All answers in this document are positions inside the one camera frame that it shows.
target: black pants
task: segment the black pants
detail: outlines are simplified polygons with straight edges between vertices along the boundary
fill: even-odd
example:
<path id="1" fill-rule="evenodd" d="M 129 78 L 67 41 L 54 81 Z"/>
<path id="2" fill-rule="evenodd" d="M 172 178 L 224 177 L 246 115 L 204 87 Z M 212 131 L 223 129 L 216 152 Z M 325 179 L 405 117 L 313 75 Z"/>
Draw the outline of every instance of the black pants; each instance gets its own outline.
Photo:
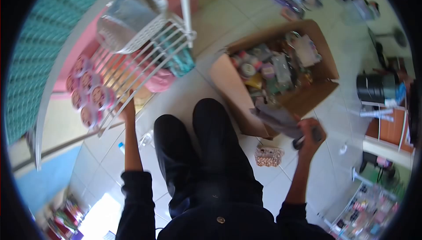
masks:
<path id="1" fill-rule="evenodd" d="M 154 124 L 158 163 L 172 196 L 170 216 L 221 201 L 262 206 L 263 187 L 255 180 L 224 107 L 211 98 L 200 100 L 193 111 L 193 129 L 199 154 L 179 119 L 162 115 Z"/>

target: hand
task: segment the hand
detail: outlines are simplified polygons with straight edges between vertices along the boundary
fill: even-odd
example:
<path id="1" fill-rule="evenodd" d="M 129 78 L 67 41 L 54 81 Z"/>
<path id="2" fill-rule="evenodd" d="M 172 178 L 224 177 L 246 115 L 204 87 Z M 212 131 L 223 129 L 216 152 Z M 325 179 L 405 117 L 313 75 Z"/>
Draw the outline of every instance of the hand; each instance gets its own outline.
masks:
<path id="1" fill-rule="evenodd" d="M 133 93 L 133 90 L 129 90 L 129 94 L 131 95 Z M 120 102 L 117 104 L 117 106 L 114 109 L 114 112 L 118 112 L 119 109 L 123 106 L 123 104 Z M 122 112 L 119 115 L 119 118 L 123 120 L 126 124 L 128 123 L 135 123 L 135 103 L 132 100 L 127 103 L 127 105 L 124 107 Z"/>
<path id="2" fill-rule="evenodd" d="M 318 120 L 314 118 L 308 118 L 308 119 L 299 121 L 298 127 L 300 128 L 300 130 L 303 132 L 303 135 L 305 136 L 305 139 L 303 141 L 303 146 L 298 152 L 299 161 L 304 161 L 310 164 L 319 146 L 324 142 L 325 138 L 327 137 L 327 134 L 322 129 Z M 319 142 L 314 141 L 314 137 L 312 135 L 312 129 L 314 127 L 318 128 L 319 133 L 321 135 L 321 140 Z"/>

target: box flap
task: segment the box flap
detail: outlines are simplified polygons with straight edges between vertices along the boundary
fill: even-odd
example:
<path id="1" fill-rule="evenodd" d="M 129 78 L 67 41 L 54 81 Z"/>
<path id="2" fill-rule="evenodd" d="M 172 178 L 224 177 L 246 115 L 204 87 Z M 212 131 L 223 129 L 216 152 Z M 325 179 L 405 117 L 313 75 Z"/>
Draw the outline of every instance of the box flap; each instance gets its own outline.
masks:
<path id="1" fill-rule="evenodd" d="M 338 71 L 335 66 L 334 58 L 331 55 L 330 48 L 328 47 L 328 43 L 318 24 L 313 20 L 294 21 L 268 28 L 230 43 L 227 45 L 227 49 L 229 53 L 232 54 L 242 49 L 249 49 L 257 44 L 280 38 L 280 36 L 283 36 L 289 31 L 296 31 L 300 35 L 307 34 L 314 42 L 319 54 L 322 56 L 321 62 L 310 67 L 314 81 L 326 81 L 327 78 L 338 79 Z"/>
<path id="2" fill-rule="evenodd" d="M 261 120 L 249 111 L 255 107 L 254 103 L 239 74 L 231 64 L 229 56 L 227 54 L 220 56 L 208 73 L 229 105 L 242 133 L 256 137 L 270 137 Z"/>
<path id="3" fill-rule="evenodd" d="M 331 81 L 315 82 L 310 87 L 303 87 L 297 91 L 279 95 L 277 100 L 291 114 L 303 117 L 324 101 L 337 86 L 337 83 Z"/>

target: jacket button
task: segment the jacket button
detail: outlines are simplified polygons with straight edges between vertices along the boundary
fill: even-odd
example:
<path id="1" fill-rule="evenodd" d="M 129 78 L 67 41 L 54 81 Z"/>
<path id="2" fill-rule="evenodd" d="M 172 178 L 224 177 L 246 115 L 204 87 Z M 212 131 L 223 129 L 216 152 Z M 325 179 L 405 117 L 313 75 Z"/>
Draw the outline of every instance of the jacket button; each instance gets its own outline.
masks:
<path id="1" fill-rule="evenodd" d="M 217 217 L 217 222 L 224 224 L 225 221 L 226 219 L 224 219 L 224 217 L 221 217 L 221 216 Z"/>

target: gray cloth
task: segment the gray cloth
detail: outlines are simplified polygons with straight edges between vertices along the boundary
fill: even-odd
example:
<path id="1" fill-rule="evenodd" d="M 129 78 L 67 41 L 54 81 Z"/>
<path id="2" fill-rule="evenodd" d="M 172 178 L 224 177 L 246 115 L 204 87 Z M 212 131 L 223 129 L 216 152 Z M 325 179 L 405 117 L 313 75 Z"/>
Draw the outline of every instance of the gray cloth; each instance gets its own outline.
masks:
<path id="1" fill-rule="evenodd" d="M 255 108 L 251 108 L 250 111 L 276 132 L 294 139 L 303 137 L 302 131 L 297 127 L 298 122 L 285 108 L 272 108 L 262 100 L 257 100 Z"/>

